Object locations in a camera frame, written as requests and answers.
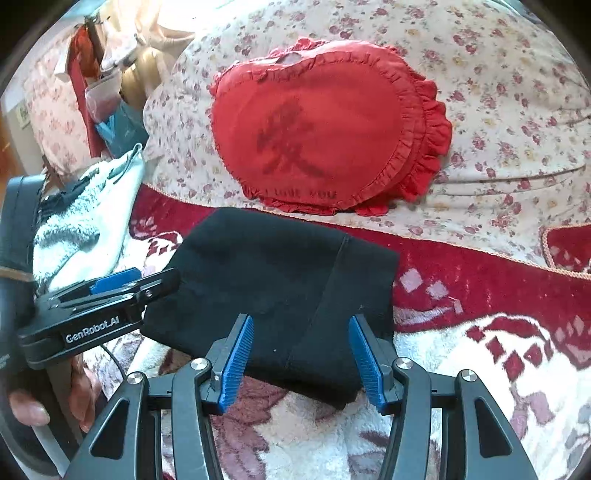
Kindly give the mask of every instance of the red heart-shaped pillow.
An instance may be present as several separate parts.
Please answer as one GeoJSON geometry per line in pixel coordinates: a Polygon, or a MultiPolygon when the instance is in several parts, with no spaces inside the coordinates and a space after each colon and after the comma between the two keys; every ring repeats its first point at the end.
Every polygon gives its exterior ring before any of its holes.
{"type": "Polygon", "coordinates": [[[248,198],[287,212],[387,212],[427,191],[449,149],[437,88],[394,49],[307,38],[217,75],[212,130],[248,198]]]}

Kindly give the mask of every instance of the cabinet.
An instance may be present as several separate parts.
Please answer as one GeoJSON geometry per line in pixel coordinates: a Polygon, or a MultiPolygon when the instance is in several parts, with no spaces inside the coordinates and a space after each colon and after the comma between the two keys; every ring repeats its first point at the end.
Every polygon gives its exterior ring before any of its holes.
{"type": "Polygon", "coordinates": [[[0,117],[0,205],[4,202],[8,180],[23,174],[21,164],[12,151],[9,139],[10,136],[5,129],[4,118],[0,117]]]}

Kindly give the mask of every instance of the plastic bag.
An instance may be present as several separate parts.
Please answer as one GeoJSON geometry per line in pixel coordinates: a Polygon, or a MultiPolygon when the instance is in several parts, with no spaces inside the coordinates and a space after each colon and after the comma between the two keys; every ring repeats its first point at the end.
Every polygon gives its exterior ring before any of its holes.
{"type": "Polygon", "coordinates": [[[144,127],[142,113],[121,101],[116,112],[106,122],[95,125],[96,131],[105,141],[113,158],[122,157],[125,152],[139,143],[145,147],[148,132],[144,127]]]}
{"type": "Polygon", "coordinates": [[[121,96],[121,71],[115,70],[111,75],[89,85],[84,96],[86,109],[90,117],[99,124],[107,120],[119,106],[121,96]]]}
{"type": "Polygon", "coordinates": [[[136,50],[138,42],[135,30],[119,32],[109,21],[103,23],[103,30],[106,36],[106,45],[100,70],[109,72],[136,50]]]}

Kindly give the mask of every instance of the hanging clothes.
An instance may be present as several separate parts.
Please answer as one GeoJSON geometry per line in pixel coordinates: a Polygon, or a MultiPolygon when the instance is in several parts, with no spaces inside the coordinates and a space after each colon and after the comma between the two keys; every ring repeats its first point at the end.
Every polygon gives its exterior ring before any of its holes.
{"type": "Polygon", "coordinates": [[[76,93],[78,110],[86,126],[90,156],[100,157],[100,154],[106,148],[105,142],[95,130],[95,122],[86,108],[85,97],[85,90],[88,87],[86,79],[94,78],[96,80],[98,78],[99,65],[85,27],[80,27],[72,38],[70,58],[68,60],[68,75],[72,80],[72,86],[76,93]]]}

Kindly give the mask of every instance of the cable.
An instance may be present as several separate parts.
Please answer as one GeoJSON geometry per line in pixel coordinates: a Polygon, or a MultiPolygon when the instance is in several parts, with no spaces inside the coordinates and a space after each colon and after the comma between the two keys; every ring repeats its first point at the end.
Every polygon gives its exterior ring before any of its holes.
{"type": "Polygon", "coordinates": [[[113,352],[111,352],[111,350],[109,350],[107,347],[105,347],[102,343],[101,343],[100,347],[105,352],[107,352],[107,354],[111,357],[111,360],[113,360],[115,362],[115,365],[117,365],[117,368],[119,369],[119,373],[121,374],[121,378],[123,378],[123,380],[125,380],[125,370],[123,370],[123,367],[121,366],[121,363],[119,362],[119,360],[117,360],[117,357],[115,355],[113,355],[113,352]]]}

